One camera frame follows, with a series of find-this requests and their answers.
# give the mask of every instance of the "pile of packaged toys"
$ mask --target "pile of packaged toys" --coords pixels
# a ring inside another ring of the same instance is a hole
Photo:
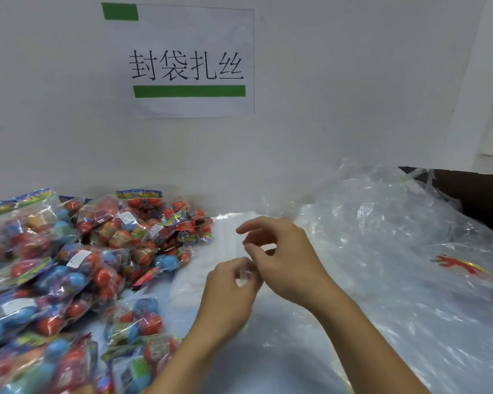
[[[0,394],[138,393],[179,344],[156,298],[124,293],[189,263],[212,220],[160,191],[87,200],[44,189],[0,202]],[[98,344],[70,326],[86,313],[105,324],[102,376]]]

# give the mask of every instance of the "green rectangle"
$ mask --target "green rectangle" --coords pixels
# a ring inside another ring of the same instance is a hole
[[[102,12],[106,20],[139,20],[137,4],[123,4],[119,2],[103,2]]]
[[[246,97],[245,85],[134,85],[135,98]]]

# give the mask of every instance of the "left hand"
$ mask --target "left hand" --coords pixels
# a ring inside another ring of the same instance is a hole
[[[252,273],[248,282],[239,287],[236,278],[242,268]],[[189,335],[210,340],[210,345],[216,348],[227,343],[246,324],[261,285],[263,280],[259,272],[246,257],[217,264],[208,273],[201,305]]]

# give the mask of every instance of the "person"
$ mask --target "person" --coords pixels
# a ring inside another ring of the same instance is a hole
[[[217,352],[246,324],[263,282],[314,315],[329,336],[355,394],[430,394],[359,306],[332,280],[305,231],[284,219],[258,217],[237,228],[255,268],[236,284],[247,258],[218,264],[208,274],[201,305],[183,344],[146,394],[200,390]],[[276,244],[271,251],[260,246]]]

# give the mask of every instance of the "forearm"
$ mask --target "forearm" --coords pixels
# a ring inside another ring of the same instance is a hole
[[[217,343],[190,330],[183,343],[155,378],[146,394],[193,394],[199,392],[212,368]]]
[[[328,334],[355,394],[430,394],[334,282],[319,288],[308,308]]]

